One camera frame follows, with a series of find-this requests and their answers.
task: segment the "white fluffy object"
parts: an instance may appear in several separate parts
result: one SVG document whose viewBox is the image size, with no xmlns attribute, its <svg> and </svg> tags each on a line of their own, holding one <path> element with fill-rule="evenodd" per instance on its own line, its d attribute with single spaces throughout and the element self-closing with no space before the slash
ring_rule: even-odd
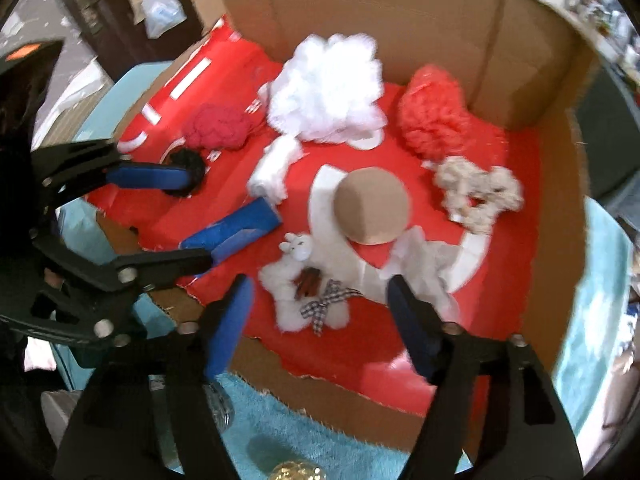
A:
<svg viewBox="0 0 640 480">
<path fill-rule="evenodd" d="M 384 91 L 376 48 L 376 40 L 366 34 L 306 38 L 268 92 L 261 89 L 262 96 L 269 94 L 269 125 L 315 142 L 373 137 L 386 125 L 376 105 Z"/>
<path fill-rule="evenodd" d="M 494 166 L 483 171 L 463 156 L 447 157 L 434 182 L 445 192 L 442 206 L 449 219 L 474 234 L 490 234 L 501 212 L 519 211 L 524 203 L 522 186 L 510 170 Z M 472 207 L 470 198 L 482 203 Z"/>
<path fill-rule="evenodd" d="M 287 198 L 284 177 L 289 166 L 302 158 L 302 145 L 293 136 L 280 136 L 264 149 L 246 184 L 250 196 L 265 197 L 273 205 Z"/>
<path fill-rule="evenodd" d="M 283 253 L 282 257 L 277 262 L 261 268 L 258 280 L 273 296 L 278 328 L 282 332 L 299 332 L 313 321 L 312 317 L 302 317 L 300 310 L 318 297 L 296 300 L 298 286 L 294 280 L 305 267 L 320 269 L 323 276 L 318 290 L 322 292 L 331 276 L 327 275 L 319 248 L 314 246 L 313 238 L 309 234 L 287 233 L 285 241 L 279 247 Z M 346 327 L 349 319 L 349 305 L 346 301 L 332 303 L 328 307 L 324 325 L 338 330 Z"/>
</svg>

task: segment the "door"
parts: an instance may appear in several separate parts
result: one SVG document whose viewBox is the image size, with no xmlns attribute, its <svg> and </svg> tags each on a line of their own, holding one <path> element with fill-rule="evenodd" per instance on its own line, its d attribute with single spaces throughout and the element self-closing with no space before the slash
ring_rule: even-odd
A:
<svg viewBox="0 0 640 480">
<path fill-rule="evenodd" d="M 144 22 L 134 24 L 128 0 L 62 1 L 114 81 L 137 64 L 175 59 L 202 36 L 202 24 L 190 0 L 178 0 L 187 19 L 156 40 L 147 38 Z"/>
</svg>

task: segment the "plastic bag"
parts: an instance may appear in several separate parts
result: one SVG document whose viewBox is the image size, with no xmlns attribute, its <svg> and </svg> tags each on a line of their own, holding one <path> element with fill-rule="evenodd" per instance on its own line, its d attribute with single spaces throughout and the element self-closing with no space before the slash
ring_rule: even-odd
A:
<svg viewBox="0 0 640 480">
<path fill-rule="evenodd" d="M 155 40 L 187 19 L 178 0 L 142 0 L 146 36 Z"/>
</svg>

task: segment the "metal screw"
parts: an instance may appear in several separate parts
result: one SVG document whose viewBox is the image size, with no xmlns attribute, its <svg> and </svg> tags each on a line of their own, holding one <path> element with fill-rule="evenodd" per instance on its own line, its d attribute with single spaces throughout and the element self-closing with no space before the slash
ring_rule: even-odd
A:
<svg viewBox="0 0 640 480">
<path fill-rule="evenodd" d="M 513 334 L 509 339 L 509 341 L 511 341 L 511 343 L 514 346 L 517 346 L 518 348 L 523 348 L 527 346 L 527 342 L 524 340 L 523 336 L 521 336 L 520 334 Z"/>
<path fill-rule="evenodd" d="M 125 267 L 118 271 L 118 280 L 120 283 L 131 283 L 138 277 L 138 271 L 133 267 Z"/>
<path fill-rule="evenodd" d="M 184 323 L 180 323 L 178 326 L 178 334 L 187 335 L 187 334 L 195 334 L 200 327 L 198 323 L 195 321 L 185 321 Z"/>
<path fill-rule="evenodd" d="M 116 337 L 113 338 L 113 345 L 117 346 L 118 348 L 126 346 L 129 343 L 131 343 L 131 338 L 129 334 L 118 334 Z"/>
<path fill-rule="evenodd" d="M 449 335 L 460 335 L 465 331 L 465 329 L 462 328 L 458 323 L 447 321 L 446 323 L 442 324 L 442 331 L 445 334 Z"/>
<path fill-rule="evenodd" d="M 100 339 L 110 336 L 113 333 L 113 323 L 108 319 L 101 319 L 94 325 L 94 334 Z"/>
</svg>

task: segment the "door handle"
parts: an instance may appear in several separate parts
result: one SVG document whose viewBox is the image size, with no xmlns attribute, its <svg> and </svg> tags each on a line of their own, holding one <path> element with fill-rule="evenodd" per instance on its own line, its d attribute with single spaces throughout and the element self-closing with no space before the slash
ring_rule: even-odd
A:
<svg viewBox="0 0 640 480">
<path fill-rule="evenodd" d="M 86 10 L 89 7 L 93 7 L 100 0 L 76 0 L 76 4 L 78 5 L 78 9 Z"/>
<path fill-rule="evenodd" d="M 102 30 L 102 23 L 100 22 L 100 16 L 94 9 L 94 6 L 100 0 L 76 0 L 76 6 L 80 11 L 80 15 L 84 20 L 85 25 L 89 28 L 92 34 L 97 34 Z"/>
</svg>

